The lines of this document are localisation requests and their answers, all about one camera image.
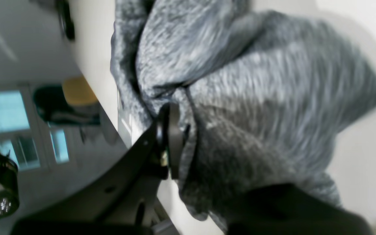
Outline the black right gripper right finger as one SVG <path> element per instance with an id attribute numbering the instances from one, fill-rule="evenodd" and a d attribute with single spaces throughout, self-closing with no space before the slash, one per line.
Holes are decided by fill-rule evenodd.
<path id="1" fill-rule="evenodd" d="M 372 235 L 362 217 L 292 184 L 255 189 L 225 204 L 229 235 Z"/>

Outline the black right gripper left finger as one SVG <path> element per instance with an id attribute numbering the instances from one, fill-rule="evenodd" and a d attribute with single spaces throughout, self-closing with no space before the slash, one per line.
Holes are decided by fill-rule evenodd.
<path id="1" fill-rule="evenodd" d="M 19 220 L 12 235 L 177 235 L 167 219 L 153 225 L 163 180 L 179 178 L 184 133 L 176 103 L 161 107 L 151 126 L 108 172 L 86 188 Z"/>

